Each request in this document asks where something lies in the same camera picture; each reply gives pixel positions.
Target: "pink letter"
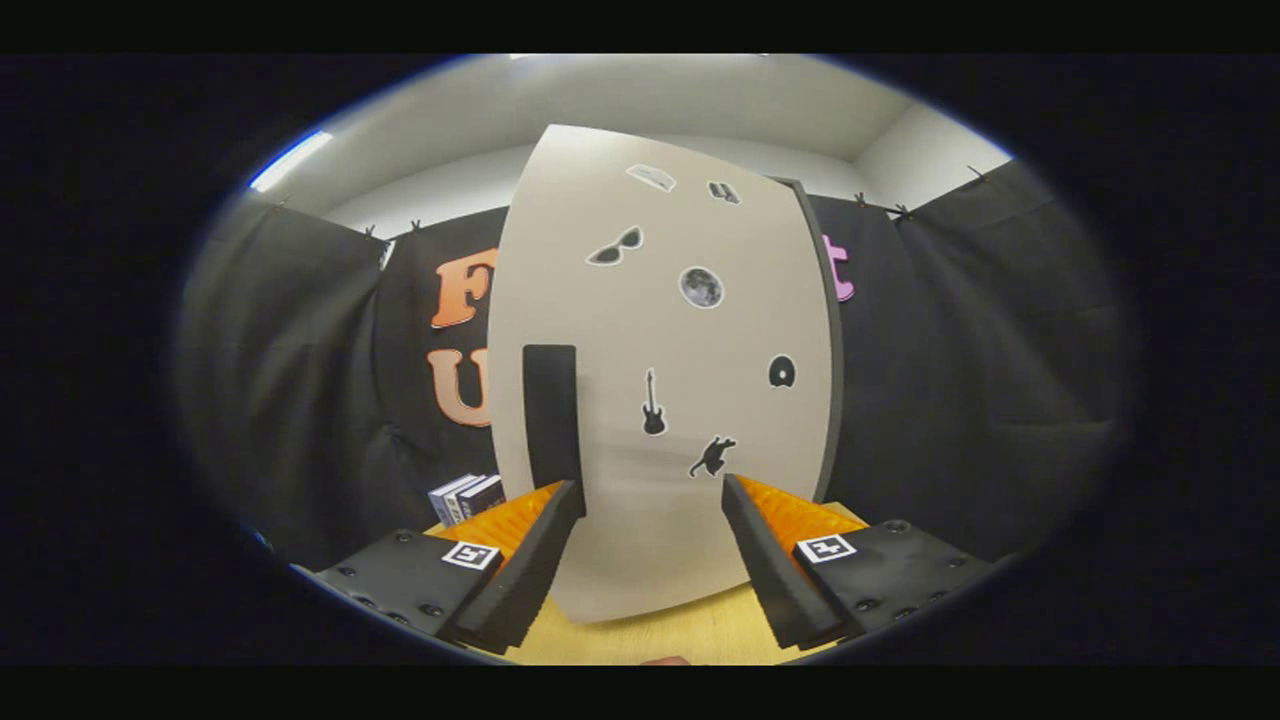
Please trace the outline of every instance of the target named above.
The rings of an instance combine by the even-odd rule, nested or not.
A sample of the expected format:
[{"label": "pink letter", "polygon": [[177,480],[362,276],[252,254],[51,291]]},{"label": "pink letter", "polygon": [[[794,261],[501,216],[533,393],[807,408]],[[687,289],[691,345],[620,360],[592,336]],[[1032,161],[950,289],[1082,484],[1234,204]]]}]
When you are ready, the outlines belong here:
[{"label": "pink letter", "polygon": [[844,247],[832,245],[831,238],[827,236],[822,236],[822,241],[827,243],[827,260],[831,261],[831,277],[836,279],[836,297],[844,302],[854,296],[854,283],[840,279],[840,273],[836,272],[836,260],[841,263],[849,260],[849,252]]}]

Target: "curved white panel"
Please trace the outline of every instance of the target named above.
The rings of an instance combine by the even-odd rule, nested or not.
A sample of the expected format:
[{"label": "curved white panel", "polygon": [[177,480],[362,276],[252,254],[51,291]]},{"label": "curved white panel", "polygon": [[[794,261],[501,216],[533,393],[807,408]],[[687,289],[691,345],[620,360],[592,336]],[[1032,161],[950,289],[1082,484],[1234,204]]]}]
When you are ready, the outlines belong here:
[{"label": "curved white panel", "polygon": [[[547,129],[499,245],[489,404],[498,470],[517,497],[534,489],[522,348],[577,347],[588,515],[550,591],[571,620],[746,582],[721,512],[724,473],[814,495],[832,418],[824,272],[790,187],[652,140]],[[771,382],[780,355],[787,383]],[[646,409],[660,420],[646,423]]]}]

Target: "orange letter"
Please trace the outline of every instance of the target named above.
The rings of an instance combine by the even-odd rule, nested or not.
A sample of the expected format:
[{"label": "orange letter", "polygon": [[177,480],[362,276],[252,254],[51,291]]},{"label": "orange letter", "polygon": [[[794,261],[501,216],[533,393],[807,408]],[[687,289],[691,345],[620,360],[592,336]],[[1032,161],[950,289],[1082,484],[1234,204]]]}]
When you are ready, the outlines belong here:
[{"label": "orange letter", "polygon": [[480,370],[479,407],[463,405],[462,395],[458,392],[461,352],[457,350],[433,350],[426,354],[426,361],[431,365],[431,378],[435,380],[435,404],[440,406],[440,413],[460,425],[488,427],[489,407],[485,398],[489,397],[489,348],[481,347],[471,354],[471,361]]},{"label": "orange letter", "polygon": [[475,318],[476,309],[467,305],[467,293],[480,300],[489,291],[489,270],[498,260],[498,249],[485,250],[451,260],[435,269],[440,275],[440,306],[431,318],[433,328],[447,328]]}]

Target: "white wall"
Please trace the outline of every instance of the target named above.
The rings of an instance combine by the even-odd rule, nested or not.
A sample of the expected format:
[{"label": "white wall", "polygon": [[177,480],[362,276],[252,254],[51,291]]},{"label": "white wall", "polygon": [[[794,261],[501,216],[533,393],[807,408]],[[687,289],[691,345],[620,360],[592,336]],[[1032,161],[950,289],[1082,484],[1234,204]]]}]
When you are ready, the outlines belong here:
[{"label": "white wall", "polygon": [[[883,202],[881,195],[872,190],[850,163],[833,158],[719,137],[657,135],[653,138],[696,150],[760,174],[797,179],[810,195],[852,199],[854,193],[863,192],[869,202]],[[527,145],[439,165],[346,202],[325,215],[325,219],[360,232],[375,225],[375,237],[392,238],[408,232],[410,220],[430,225],[504,208],[511,204],[516,183],[532,151],[534,146]]]},{"label": "white wall", "polygon": [[977,178],[965,165],[987,173],[1009,160],[978,133],[915,104],[859,155],[854,169],[878,191],[877,205],[914,209]]}]

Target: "stack of books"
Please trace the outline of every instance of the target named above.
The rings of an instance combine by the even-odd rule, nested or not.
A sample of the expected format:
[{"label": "stack of books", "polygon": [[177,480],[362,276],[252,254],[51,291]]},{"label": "stack of books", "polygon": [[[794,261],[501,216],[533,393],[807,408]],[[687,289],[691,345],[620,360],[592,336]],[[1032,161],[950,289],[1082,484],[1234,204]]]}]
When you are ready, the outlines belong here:
[{"label": "stack of books", "polygon": [[431,491],[430,497],[431,507],[447,528],[507,502],[502,475],[462,475]]}]

